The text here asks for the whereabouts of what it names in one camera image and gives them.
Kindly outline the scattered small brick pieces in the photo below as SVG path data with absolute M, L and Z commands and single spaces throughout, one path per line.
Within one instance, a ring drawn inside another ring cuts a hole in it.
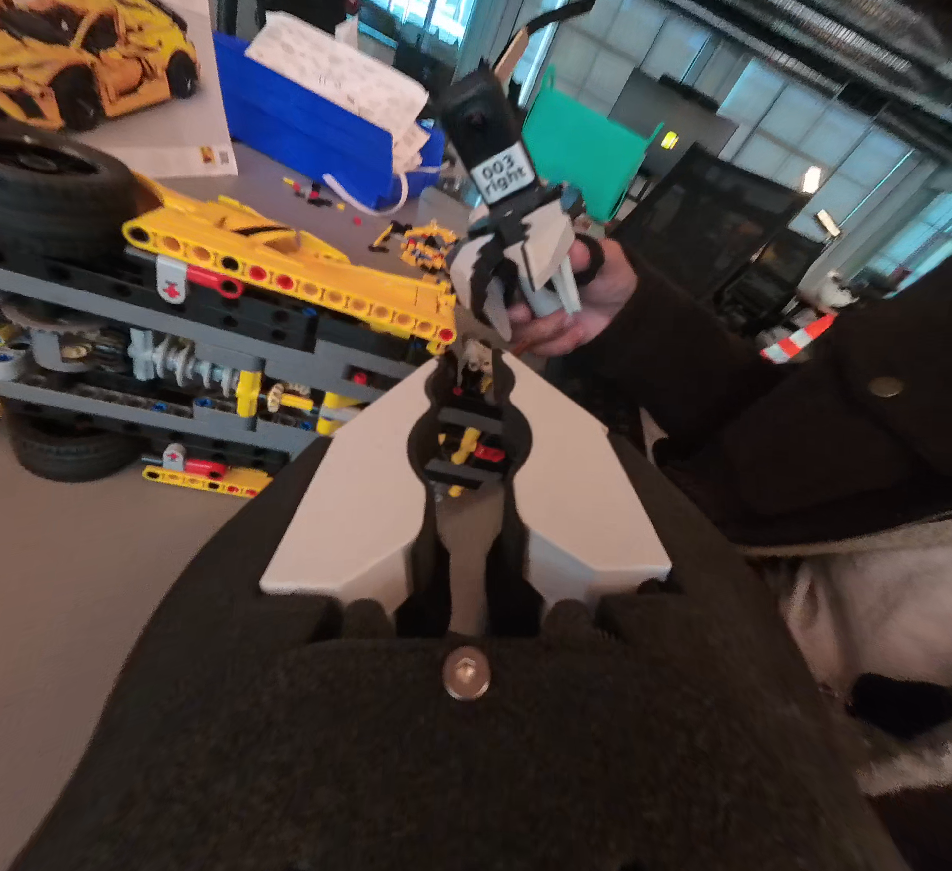
M 295 199 L 310 207 L 319 210 L 336 211 L 339 214 L 348 214 L 352 218 L 351 222 L 355 226 L 363 226 L 363 221 L 370 218 L 367 211 L 360 211 L 355 206 L 338 199 L 316 182 L 308 183 L 290 176 L 285 176 L 282 178 L 282 185 Z

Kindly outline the person's right hand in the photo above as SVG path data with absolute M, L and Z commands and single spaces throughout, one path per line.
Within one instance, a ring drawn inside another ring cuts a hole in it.
M 514 355 L 560 357 L 573 353 L 606 330 L 628 303 L 638 280 L 616 241 L 578 236 L 568 254 L 572 269 L 579 274 L 590 267 L 590 250 L 595 245 L 601 248 L 603 261 L 593 279 L 579 290 L 580 311 L 568 314 L 560 309 L 535 317 L 525 303 L 508 309 L 512 328 L 509 350 Z

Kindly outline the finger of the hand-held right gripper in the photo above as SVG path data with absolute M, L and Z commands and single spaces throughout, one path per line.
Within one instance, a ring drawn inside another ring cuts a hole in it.
M 470 237 L 446 257 L 458 302 L 505 342 L 512 338 L 508 308 L 515 295 L 515 264 L 499 237 Z
M 531 307 L 577 307 L 568 260 L 574 226 L 559 204 L 523 218 L 478 209 L 478 306 L 502 306 L 520 289 Z

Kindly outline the person's right forearm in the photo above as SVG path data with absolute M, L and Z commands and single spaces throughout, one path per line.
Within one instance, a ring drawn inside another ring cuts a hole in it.
M 732 542 L 832 543 L 950 518 L 951 269 L 837 317 L 775 365 L 631 250 L 586 348 L 667 436 L 660 468 Z

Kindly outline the blue bag with white papers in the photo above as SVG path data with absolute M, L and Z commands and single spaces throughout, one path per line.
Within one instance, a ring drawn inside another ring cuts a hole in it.
M 333 190 L 364 213 L 396 211 L 437 184 L 445 135 L 422 146 L 422 165 L 393 171 L 391 135 L 245 55 L 248 42 L 213 32 L 232 139 Z

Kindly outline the orange white traffic cone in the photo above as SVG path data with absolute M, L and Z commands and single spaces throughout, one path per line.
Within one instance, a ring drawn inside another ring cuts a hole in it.
M 761 357 L 773 365 L 786 365 L 800 358 L 804 352 L 827 330 L 837 319 L 836 313 L 826 314 L 815 319 L 803 328 L 779 338 L 760 352 Z

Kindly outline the yellow toy brick car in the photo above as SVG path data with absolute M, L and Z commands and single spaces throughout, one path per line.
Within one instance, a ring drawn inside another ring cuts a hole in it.
M 28 473 L 253 498 L 456 338 L 432 278 L 356 266 L 50 131 L 2 127 L 2 412 Z

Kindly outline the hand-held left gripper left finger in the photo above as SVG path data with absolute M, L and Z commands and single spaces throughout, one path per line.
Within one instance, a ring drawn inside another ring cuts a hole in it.
M 448 552 L 424 473 L 447 389 L 444 356 L 338 430 L 265 568 L 262 593 L 371 600 L 390 615 L 448 613 Z

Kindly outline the grey black brick chassis module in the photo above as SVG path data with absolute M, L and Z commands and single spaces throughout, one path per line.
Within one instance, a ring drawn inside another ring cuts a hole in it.
M 439 416 L 437 453 L 425 466 L 438 502 L 502 482 L 511 462 L 502 433 L 491 345 L 466 337 L 456 366 L 456 380 Z

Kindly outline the yellow loose brick pile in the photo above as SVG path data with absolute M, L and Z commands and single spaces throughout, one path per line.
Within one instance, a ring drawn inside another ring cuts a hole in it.
M 400 259 L 405 264 L 437 277 L 446 270 L 447 255 L 459 242 L 458 235 L 436 221 L 427 225 L 411 226 L 391 221 L 387 228 L 368 246 L 372 253 L 387 253 L 389 244 L 399 241 Z

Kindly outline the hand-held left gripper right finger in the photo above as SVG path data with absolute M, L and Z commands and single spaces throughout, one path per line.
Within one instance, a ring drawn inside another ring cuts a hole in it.
M 664 581 L 667 555 L 607 429 L 532 368 L 503 353 L 513 378 L 503 407 L 529 429 L 513 463 L 516 513 L 528 532 L 527 580 L 545 607 L 596 607 L 608 594 Z

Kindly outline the white instruction booklet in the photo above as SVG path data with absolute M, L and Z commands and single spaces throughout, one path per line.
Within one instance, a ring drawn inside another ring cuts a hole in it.
M 1 0 L 2 118 L 153 178 L 236 174 L 209 0 Z

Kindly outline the grey desk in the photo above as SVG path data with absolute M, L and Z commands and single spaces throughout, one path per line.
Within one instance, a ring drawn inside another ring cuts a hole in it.
M 282 185 L 289 171 L 243 145 L 235 154 L 241 172 L 236 177 L 176 179 L 163 183 L 200 201 L 224 194 L 250 204 L 265 215 L 314 233 L 344 252 L 356 265 L 408 277 L 415 271 L 398 259 L 397 240 L 387 253 L 372 253 L 371 242 L 390 224 L 414 225 L 440 219 L 451 224 L 449 210 L 437 203 L 410 200 L 396 213 L 370 215 L 355 226 L 347 214 L 308 209 Z M 119 243 L 125 246 L 122 237 Z M 409 374 L 397 367 L 396 355 L 410 343 L 368 342 L 370 329 L 333 330 L 329 317 L 280 294 L 245 290 L 240 299 L 222 296 L 198 284 L 188 284 L 181 304 L 163 301 L 156 289 L 154 263 L 116 250 L 103 262 L 82 264 L 74 273 L 68 265 L 24 255 L 2 274 L 15 297 L 66 306 L 92 313 L 120 327 L 128 345 L 129 323 L 152 332 L 158 345 L 166 336 L 173 359 L 191 342 L 194 358 L 237 372 L 291 369 L 303 373 L 292 381 L 322 390 L 344 379 L 345 365 L 369 371 L 387 364 L 385 378 L 396 381 Z M 202 449 L 222 463 L 264 470 L 300 453 L 316 438 L 312 429 L 289 428 L 254 416 L 229 421 L 224 409 L 192 409 L 191 391 L 204 376 L 184 376 L 184 389 L 173 385 L 174 369 L 163 369 L 155 381 L 144 382 L 149 393 L 132 402 L 108 402 L 81 396 L 77 385 L 122 388 L 135 382 L 87 381 L 104 369 L 59 373 L 65 381 L 39 392 L 65 399 L 37 403 L 25 414 L 52 420 L 54 409 L 66 406 L 65 419 L 83 424 L 93 409 L 123 409 L 96 416 L 107 434 L 149 441 L 169 435 Z M 150 394 L 152 390 L 168 394 Z M 213 500 L 211 493 L 169 486 L 147 486 L 140 462 L 89 483 L 51 482 L 21 468 L 2 424 L 2 869 L 38 830 L 82 757 L 125 658 L 152 612 L 182 574 L 199 548 L 244 505 L 244 500 Z

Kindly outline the black perforated seat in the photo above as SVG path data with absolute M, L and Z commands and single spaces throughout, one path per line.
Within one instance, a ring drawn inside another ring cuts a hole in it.
M 668 437 L 633 396 L 597 374 L 578 352 L 548 359 L 543 377 L 610 434 L 624 437 L 637 449 L 649 451 Z

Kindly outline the teal container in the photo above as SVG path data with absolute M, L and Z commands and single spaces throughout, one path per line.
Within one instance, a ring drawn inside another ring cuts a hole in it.
M 575 187 L 589 216 L 606 224 L 624 204 L 663 123 L 643 137 L 559 92 L 555 82 L 549 66 L 523 125 L 525 146 L 541 178 Z

